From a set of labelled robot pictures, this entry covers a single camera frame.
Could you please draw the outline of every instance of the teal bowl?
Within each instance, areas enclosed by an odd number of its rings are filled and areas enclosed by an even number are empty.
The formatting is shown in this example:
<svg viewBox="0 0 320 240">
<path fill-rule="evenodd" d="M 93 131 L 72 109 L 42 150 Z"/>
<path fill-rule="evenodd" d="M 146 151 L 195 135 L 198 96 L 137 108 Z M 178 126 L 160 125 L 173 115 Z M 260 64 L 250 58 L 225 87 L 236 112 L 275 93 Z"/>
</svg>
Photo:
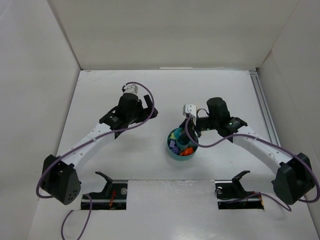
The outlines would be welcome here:
<svg viewBox="0 0 320 240">
<path fill-rule="evenodd" d="M 191 159 L 191 158 L 195 155 L 195 153 L 196 153 L 196 151 L 197 151 L 197 149 L 198 149 L 198 146 L 195 145 L 195 144 L 194 144 L 193 142 L 191 142 L 191 141 L 189 141 L 187 144 L 181 144 L 181 143 L 179 143 L 179 142 L 177 141 L 177 139 L 174 138 L 174 135 L 172 135 L 176 130 L 182 130 L 182 129 L 181 129 L 181 128 L 180 128 L 180 129 L 179 129 L 179 128 L 176 128 L 176 129 L 174 129 L 174 130 L 172 130 L 172 131 L 170 132 L 170 134 L 168 135 L 168 138 L 167 138 L 166 149 L 167 149 L 170 157 L 172 157 L 174 160 L 178 160 L 178 161 L 186 161 L 186 160 L 189 160 L 189 159 Z M 174 141 L 174 145 L 178 148 L 178 151 L 179 151 L 179 152 L 177 151 L 178 154 L 174 153 L 174 152 L 171 150 L 171 148 L 170 148 L 170 143 L 171 143 L 171 141 Z M 188 155 L 188 156 L 181 156 L 180 153 L 182 153 L 183 151 L 185 151 L 187 148 L 193 148 L 193 153 L 190 154 L 190 155 Z"/>
</svg>

